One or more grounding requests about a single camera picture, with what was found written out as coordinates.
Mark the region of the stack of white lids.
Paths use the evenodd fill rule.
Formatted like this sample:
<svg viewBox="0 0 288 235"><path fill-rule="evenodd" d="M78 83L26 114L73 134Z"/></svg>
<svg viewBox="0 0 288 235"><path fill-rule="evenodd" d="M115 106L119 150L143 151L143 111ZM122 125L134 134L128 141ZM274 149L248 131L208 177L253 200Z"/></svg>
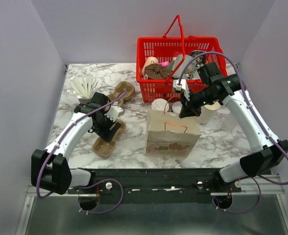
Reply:
<svg viewBox="0 0 288 235"><path fill-rule="evenodd" d="M180 114L180 111L182 109L182 103L180 101L177 101L175 103L173 103L172 105L172 112L175 114Z"/></svg>

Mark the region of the stack of white paper cups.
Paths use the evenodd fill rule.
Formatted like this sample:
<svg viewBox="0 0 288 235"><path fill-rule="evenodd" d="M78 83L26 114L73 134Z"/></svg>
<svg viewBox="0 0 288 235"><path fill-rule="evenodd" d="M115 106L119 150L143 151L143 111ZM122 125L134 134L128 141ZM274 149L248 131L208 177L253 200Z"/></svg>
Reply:
<svg viewBox="0 0 288 235"><path fill-rule="evenodd" d="M201 107L201 115L197 119L197 124L206 125L217 113L221 107L220 103L216 101L212 105L204 105Z"/></svg>

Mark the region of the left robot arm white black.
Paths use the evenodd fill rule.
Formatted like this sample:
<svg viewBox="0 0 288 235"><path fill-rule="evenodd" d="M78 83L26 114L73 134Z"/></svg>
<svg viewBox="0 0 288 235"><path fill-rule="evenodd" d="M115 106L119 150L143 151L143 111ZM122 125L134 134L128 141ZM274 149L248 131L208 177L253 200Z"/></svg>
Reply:
<svg viewBox="0 0 288 235"><path fill-rule="evenodd" d="M45 199L41 189L49 194L63 195L69 188L79 187L84 193L95 190L96 182L86 169L70 169L68 160L81 138L91 131L110 142L120 128L117 119L123 109L116 105L126 91L111 101L106 95L96 92L87 104L75 107L72 118L61 134L45 149L36 149L31 156L31 184L37 197Z"/></svg>

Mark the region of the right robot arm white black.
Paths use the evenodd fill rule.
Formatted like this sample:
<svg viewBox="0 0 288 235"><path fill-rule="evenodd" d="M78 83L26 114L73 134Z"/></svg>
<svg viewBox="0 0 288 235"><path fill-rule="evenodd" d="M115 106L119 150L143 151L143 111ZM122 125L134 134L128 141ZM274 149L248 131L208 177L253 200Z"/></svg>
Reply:
<svg viewBox="0 0 288 235"><path fill-rule="evenodd" d="M266 125L258 111L252 111L253 103L246 89L242 89L238 76L223 76L216 63L205 64L198 69L203 84L200 92L188 88L187 81L173 81L173 90L180 93L182 109L179 117L200 116L202 106L218 102L229 109L243 130L251 154L238 162L221 168L212 180L216 191L225 191L230 182L240 178L259 176L277 166L288 152L288 141L280 140Z"/></svg>

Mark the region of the single white paper cup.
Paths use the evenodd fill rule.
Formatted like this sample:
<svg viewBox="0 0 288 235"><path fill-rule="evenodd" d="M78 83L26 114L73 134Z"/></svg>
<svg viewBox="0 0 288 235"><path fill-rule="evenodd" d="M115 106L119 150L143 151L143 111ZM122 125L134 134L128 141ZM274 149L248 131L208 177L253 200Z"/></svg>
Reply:
<svg viewBox="0 0 288 235"><path fill-rule="evenodd" d="M163 98L158 98L152 102L151 108L154 111L160 111L166 113L169 111L170 106L167 100Z"/></svg>

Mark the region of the brown cardboard cup carrier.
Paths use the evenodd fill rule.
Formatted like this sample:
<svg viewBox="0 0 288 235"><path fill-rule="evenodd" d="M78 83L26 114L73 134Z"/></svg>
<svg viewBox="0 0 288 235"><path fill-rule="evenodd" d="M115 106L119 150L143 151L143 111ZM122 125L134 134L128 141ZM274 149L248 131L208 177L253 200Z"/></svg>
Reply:
<svg viewBox="0 0 288 235"><path fill-rule="evenodd" d="M135 87L131 83L127 81L122 81L116 85L114 88L114 91L108 95L108 98L110 101L113 101L117 99L117 97L120 95L120 99L113 103L113 105L118 107L123 107L124 102L131 99L134 95Z"/></svg>
<svg viewBox="0 0 288 235"><path fill-rule="evenodd" d="M101 137L97 138L97 140L95 141L92 147L94 153L96 153L97 155L101 157L109 157L112 154L112 152L114 151L116 147L117 139L121 137L126 130L126 123L120 119L116 121L116 124L114 127L116 127L118 123L120 124L120 127L117 130L117 132L114 134L110 142L104 141Z"/></svg>

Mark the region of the white paper takeout bag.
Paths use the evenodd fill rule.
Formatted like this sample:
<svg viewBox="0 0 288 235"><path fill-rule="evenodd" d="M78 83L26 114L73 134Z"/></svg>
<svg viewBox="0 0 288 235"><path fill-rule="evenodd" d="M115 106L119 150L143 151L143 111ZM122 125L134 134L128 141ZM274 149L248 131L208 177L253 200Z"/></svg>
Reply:
<svg viewBox="0 0 288 235"><path fill-rule="evenodd" d="M147 113L146 154L187 158L201 136L195 117L180 118L172 112Z"/></svg>

